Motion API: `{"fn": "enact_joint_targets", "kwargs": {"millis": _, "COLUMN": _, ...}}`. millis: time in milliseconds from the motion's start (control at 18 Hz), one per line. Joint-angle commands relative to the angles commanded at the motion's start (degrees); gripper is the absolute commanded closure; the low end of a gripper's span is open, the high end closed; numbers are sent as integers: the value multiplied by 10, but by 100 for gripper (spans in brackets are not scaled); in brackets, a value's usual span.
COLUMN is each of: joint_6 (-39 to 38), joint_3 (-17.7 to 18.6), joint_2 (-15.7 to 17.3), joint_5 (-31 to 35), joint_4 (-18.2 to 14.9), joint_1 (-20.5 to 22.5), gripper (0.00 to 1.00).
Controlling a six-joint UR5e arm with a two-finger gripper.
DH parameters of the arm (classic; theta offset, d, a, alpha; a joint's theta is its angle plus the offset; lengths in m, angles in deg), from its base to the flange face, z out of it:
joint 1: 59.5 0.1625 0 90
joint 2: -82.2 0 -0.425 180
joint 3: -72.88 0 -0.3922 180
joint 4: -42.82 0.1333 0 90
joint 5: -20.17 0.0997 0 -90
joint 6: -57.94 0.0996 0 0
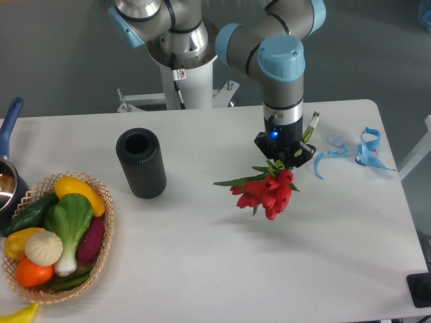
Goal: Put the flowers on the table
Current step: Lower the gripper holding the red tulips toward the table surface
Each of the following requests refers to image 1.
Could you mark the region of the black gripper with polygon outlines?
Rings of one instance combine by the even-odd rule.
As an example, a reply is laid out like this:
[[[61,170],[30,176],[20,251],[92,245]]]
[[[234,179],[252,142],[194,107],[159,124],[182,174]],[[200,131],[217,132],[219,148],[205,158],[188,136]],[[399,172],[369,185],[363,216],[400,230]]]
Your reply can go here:
[[[281,161],[286,168],[299,168],[309,162],[317,149],[303,139],[303,118],[287,125],[278,125],[275,120],[274,116],[265,119],[265,131],[255,137],[254,143],[263,155]]]

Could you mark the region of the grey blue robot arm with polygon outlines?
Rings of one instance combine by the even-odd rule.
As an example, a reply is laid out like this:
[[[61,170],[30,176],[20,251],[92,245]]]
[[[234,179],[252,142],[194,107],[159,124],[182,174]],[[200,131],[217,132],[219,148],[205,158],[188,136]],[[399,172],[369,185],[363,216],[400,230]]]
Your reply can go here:
[[[211,108],[213,62],[220,60],[262,89],[265,130],[255,144],[266,158],[298,168],[315,152],[303,125],[302,39],[326,18],[322,1],[264,1],[252,28],[205,19],[200,1],[115,1],[109,17],[132,47],[146,46],[162,75],[170,110]]]

